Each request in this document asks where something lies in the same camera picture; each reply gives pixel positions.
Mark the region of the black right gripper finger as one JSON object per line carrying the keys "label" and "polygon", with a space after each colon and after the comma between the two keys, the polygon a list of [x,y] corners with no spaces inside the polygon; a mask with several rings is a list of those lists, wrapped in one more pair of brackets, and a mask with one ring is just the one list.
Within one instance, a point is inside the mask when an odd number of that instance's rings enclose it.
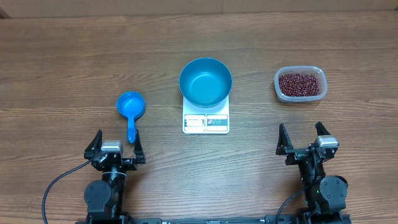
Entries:
{"label": "black right gripper finger", "polygon": [[326,136],[330,135],[330,133],[327,131],[327,129],[324,127],[321,121],[317,122],[315,124],[315,128],[317,130],[317,135],[318,136]]}
{"label": "black right gripper finger", "polygon": [[279,125],[279,140],[275,154],[278,156],[284,156],[290,154],[294,150],[289,134],[284,124]]}

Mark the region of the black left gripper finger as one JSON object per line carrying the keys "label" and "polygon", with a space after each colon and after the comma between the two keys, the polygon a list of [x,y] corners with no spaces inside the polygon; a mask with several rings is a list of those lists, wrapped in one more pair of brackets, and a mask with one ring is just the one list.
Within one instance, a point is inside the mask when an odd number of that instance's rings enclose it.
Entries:
{"label": "black left gripper finger", "polygon": [[95,154],[101,150],[102,147],[102,130],[98,130],[96,136],[92,140],[92,142],[88,145],[88,147],[84,151],[84,158],[85,159],[92,159],[94,158]]}
{"label": "black left gripper finger", "polygon": [[145,164],[146,163],[146,157],[144,155],[144,151],[142,148],[141,139],[140,139],[138,129],[136,130],[136,139],[134,141],[134,153],[136,155],[136,158],[135,158],[136,164]]}

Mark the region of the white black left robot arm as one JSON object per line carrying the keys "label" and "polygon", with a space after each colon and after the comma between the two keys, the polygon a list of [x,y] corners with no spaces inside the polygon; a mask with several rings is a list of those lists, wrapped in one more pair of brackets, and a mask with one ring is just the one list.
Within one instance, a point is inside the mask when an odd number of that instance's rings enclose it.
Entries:
{"label": "white black left robot arm", "polygon": [[99,130],[84,151],[84,158],[102,173],[100,180],[88,184],[84,192],[87,204],[86,223],[134,223],[129,212],[123,210],[127,171],[134,171],[138,164],[144,164],[139,131],[134,140],[134,158],[123,157],[120,140],[102,141]]}

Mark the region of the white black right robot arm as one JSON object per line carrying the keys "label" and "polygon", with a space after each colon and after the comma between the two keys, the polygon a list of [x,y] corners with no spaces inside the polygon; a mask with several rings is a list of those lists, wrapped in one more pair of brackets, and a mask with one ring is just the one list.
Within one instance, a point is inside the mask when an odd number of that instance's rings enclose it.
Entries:
{"label": "white black right robot arm", "polygon": [[[339,147],[337,139],[319,121],[315,124],[317,138],[306,148],[294,148],[284,124],[279,125],[279,140],[275,154],[285,156],[285,164],[297,165],[302,189],[291,195],[268,223],[313,223],[350,224],[349,215],[342,214],[346,208],[348,181],[339,175],[326,175],[323,163],[335,157]],[[282,216],[284,207],[295,197],[304,194],[306,208],[293,215]]]}

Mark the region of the blue plastic measuring scoop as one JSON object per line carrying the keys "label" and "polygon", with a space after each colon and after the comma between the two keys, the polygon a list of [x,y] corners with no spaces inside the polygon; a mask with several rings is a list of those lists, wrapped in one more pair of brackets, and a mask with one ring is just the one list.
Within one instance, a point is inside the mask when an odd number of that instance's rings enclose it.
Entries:
{"label": "blue plastic measuring scoop", "polygon": [[116,102],[119,113],[127,118],[127,140],[133,144],[136,137],[136,121],[145,113],[146,101],[135,91],[123,93]]}

